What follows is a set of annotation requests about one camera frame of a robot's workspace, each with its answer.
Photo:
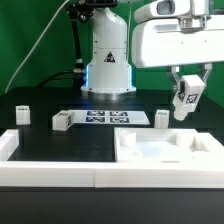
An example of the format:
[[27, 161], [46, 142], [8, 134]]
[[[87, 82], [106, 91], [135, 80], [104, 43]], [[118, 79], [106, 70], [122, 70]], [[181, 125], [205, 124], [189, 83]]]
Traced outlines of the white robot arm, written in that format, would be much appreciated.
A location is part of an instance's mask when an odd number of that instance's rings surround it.
[[134, 13], [137, 26], [107, 6], [93, 15], [93, 56], [81, 91], [117, 100], [134, 93], [132, 68], [224, 61], [224, 14], [210, 10], [210, 0], [154, 0]]

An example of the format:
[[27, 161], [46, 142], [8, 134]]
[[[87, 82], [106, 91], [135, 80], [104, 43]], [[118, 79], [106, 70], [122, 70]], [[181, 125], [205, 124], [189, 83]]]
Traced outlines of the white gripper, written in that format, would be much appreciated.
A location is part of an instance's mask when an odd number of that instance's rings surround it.
[[181, 90], [179, 67], [199, 64], [207, 83], [212, 62], [224, 61], [224, 15], [209, 14], [209, 0], [154, 0], [134, 13], [132, 61], [137, 68], [167, 67]]

